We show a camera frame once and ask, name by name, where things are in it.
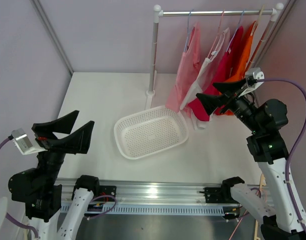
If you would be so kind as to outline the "magenta t shirt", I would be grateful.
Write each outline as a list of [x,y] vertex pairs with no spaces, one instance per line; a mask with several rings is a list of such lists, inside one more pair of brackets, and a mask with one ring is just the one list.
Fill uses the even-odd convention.
[[244,33],[244,27],[240,26],[231,38],[230,29],[225,29],[219,37],[215,50],[207,57],[202,64],[196,81],[202,86],[191,92],[191,98],[186,107],[192,122],[201,128],[204,123],[210,120],[210,115],[206,113],[203,105],[197,99],[197,93],[206,95],[218,95],[219,92],[213,86],[213,83],[224,82],[228,77],[232,67],[232,60],[236,56],[239,44]]

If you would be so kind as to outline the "orange t shirt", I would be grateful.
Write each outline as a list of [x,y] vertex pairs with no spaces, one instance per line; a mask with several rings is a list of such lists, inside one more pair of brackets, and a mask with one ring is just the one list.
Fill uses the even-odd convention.
[[251,36],[251,31],[255,22],[246,31],[243,26],[239,27],[220,62],[213,78],[214,83],[237,82],[244,79],[254,37]]

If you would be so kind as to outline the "white t shirt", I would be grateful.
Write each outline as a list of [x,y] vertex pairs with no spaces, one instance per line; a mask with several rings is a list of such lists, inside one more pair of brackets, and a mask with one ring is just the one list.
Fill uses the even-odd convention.
[[216,93],[212,83],[218,79],[218,75],[225,73],[229,57],[227,48],[230,46],[230,40],[230,29],[226,28],[219,34],[214,50],[204,59],[181,102],[180,109],[186,109],[195,130],[205,129],[207,122],[210,121],[213,115],[212,113],[206,113],[196,94],[213,95]]

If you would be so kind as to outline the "light pink t shirt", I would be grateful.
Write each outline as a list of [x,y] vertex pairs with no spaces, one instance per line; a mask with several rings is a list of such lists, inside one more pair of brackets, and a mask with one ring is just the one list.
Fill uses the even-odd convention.
[[186,39],[184,51],[177,69],[175,84],[167,98],[165,107],[179,112],[180,106],[201,69],[201,29],[197,21]]

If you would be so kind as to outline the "light blue wire hanger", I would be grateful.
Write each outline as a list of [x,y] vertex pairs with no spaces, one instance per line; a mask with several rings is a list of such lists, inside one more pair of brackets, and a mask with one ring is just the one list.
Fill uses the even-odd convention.
[[188,50],[188,44],[189,44],[189,39],[190,39],[190,35],[191,35],[191,29],[190,29],[190,18],[192,15],[192,12],[194,11],[194,9],[192,8],[188,14],[187,17],[187,26],[186,26],[186,40],[185,40],[185,45],[184,45],[184,49],[183,52],[185,53]]

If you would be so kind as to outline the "pink wire hanger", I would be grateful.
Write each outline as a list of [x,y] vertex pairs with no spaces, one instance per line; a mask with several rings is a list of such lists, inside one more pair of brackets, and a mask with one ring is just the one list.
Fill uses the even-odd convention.
[[219,25],[218,25],[218,28],[217,28],[216,38],[219,37],[219,35],[220,35],[220,30],[221,30],[221,25],[222,25],[224,14],[225,14],[225,9],[223,9],[223,11],[221,13],[221,16],[220,16],[220,22],[219,22]]

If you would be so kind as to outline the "lavender blue wire hanger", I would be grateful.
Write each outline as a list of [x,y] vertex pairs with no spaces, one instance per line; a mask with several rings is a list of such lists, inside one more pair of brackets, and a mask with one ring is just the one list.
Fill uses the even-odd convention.
[[239,17],[238,24],[237,24],[236,29],[235,29],[235,31],[234,31],[234,34],[233,34],[233,36],[231,37],[231,40],[230,40],[230,44],[231,44],[232,41],[234,40],[234,38],[235,38],[235,36],[236,36],[236,34],[237,34],[237,31],[238,31],[238,29],[239,29],[240,26],[241,26],[242,19],[243,19],[243,16],[244,16],[244,14],[245,14],[245,11],[246,11],[246,9],[244,9],[244,10],[242,11],[242,13],[241,13],[241,15],[240,15],[240,17]]

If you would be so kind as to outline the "beige wooden hanger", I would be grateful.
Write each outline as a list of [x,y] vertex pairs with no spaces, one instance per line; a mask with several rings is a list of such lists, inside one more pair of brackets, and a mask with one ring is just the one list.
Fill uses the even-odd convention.
[[[261,18],[262,18],[262,14],[263,14],[264,9],[265,9],[265,5],[263,4],[262,7],[261,7],[261,9],[260,9],[260,11],[259,11],[258,18],[257,18],[257,20],[255,21],[255,23],[254,23],[254,25],[253,25],[253,27],[252,27],[251,34],[250,34],[251,36],[254,35],[254,33],[255,33],[255,31],[256,31],[258,25],[259,25],[259,22],[261,21]],[[248,62],[248,65],[247,65],[247,67],[246,67],[246,70],[248,70],[248,69],[250,68],[252,59],[253,59],[253,57],[250,58],[250,60],[249,60],[249,62]]]

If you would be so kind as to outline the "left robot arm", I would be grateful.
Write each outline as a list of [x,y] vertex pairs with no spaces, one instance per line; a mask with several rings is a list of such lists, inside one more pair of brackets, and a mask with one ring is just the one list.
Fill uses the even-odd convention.
[[89,203],[101,194],[97,177],[79,177],[66,218],[60,228],[57,227],[62,206],[62,185],[55,182],[67,154],[87,154],[95,125],[90,120],[72,131],[78,115],[79,111],[74,110],[56,120],[33,124],[34,142],[21,128],[11,133],[11,139],[23,155],[37,154],[37,166],[14,174],[8,181],[8,188],[13,201],[25,204],[25,215],[38,240],[76,239]]

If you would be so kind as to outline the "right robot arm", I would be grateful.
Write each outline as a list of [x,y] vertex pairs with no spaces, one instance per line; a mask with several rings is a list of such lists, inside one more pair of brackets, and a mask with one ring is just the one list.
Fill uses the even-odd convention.
[[289,122],[287,106],[278,99],[269,99],[256,107],[246,98],[262,83],[261,79],[247,77],[214,83],[219,95],[196,94],[207,113],[230,111],[251,131],[247,147],[264,175],[273,204],[268,205],[239,177],[224,180],[220,196],[225,202],[241,204],[260,224],[264,239],[306,240],[306,211],[290,168],[294,152],[280,134]]

